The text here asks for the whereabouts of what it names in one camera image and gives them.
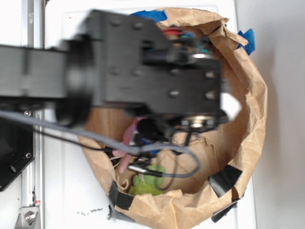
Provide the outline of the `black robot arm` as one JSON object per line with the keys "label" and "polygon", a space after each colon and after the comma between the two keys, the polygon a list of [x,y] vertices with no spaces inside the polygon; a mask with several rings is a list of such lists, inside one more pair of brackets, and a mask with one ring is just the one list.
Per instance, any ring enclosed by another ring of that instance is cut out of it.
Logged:
{"label": "black robot arm", "polygon": [[0,107],[55,109],[66,126],[92,107],[198,132],[231,120],[221,104],[222,62],[197,38],[169,40],[150,19],[92,10],[58,47],[0,48]]}

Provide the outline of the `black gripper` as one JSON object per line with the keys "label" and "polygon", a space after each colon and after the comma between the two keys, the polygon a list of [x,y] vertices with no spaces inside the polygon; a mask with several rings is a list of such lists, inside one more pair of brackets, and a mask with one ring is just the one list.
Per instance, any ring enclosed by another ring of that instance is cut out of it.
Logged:
{"label": "black gripper", "polygon": [[94,53],[93,106],[182,131],[229,121],[221,107],[223,63],[205,57],[197,38],[171,41],[152,20],[99,10],[81,26]]}

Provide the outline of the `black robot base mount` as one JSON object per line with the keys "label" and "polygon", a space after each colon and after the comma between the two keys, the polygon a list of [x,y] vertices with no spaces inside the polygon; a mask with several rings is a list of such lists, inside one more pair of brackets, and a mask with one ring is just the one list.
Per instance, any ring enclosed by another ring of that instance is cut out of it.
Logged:
{"label": "black robot base mount", "polygon": [[0,190],[10,184],[34,159],[33,126],[0,119]]}

